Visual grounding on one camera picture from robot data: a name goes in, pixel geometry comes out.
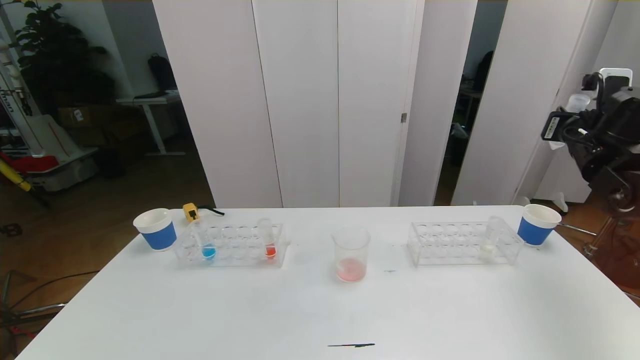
pink liquid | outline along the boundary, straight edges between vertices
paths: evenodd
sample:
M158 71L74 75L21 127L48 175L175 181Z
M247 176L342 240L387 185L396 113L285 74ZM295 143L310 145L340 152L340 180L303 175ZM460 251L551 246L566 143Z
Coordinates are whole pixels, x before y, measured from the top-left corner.
M358 281L364 277L367 268L356 259L343 259L336 264L335 273L347 282Z

red liquid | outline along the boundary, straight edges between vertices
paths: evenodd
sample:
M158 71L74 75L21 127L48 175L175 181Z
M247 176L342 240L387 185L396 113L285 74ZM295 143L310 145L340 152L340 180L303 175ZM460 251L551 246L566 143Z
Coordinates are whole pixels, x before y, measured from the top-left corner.
M265 253L265 255L267 255L267 258L269 259L273 259L276 256L276 248L273 245L267 245L267 251Z
M367 268L356 259L343 259L336 264L335 273L338 277L347 282L361 280Z

test tube rack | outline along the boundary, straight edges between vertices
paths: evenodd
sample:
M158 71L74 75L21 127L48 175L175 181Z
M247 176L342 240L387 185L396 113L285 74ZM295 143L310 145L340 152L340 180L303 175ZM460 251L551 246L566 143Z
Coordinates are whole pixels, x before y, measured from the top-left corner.
M414 222L407 243L415 266L513 265L523 246L500 217L488 222Z
M173 251L187 267L280 268L289 243L282 224L272 229L273 235L263 236L255 224L220 225L201 218L180 234Z

black backpack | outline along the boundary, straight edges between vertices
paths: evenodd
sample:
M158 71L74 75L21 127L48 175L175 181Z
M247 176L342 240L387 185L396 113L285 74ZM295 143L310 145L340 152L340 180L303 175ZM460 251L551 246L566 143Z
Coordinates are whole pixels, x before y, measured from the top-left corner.
M489 68L491 67L491 61L493 60L493 51L489 51L484 55L482 61L478 64L476 70L476 76L474 78L473 89L475 91L483 91L484 84L486 84L486 78L489 75Z
M158 84L158 90L165 91L178 88L175 84L175 78L173 77L173 70L171 69L169 60L156 53L151 55L148 64Z

yellow tape measure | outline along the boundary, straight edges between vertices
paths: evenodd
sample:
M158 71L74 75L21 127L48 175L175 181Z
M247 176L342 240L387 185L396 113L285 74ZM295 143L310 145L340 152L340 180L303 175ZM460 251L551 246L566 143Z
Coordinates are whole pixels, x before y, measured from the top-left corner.
M182 210L184 210L184 217L187 218L187 223L191 223L192 221L200 218L198 208L192 202L182 205Z

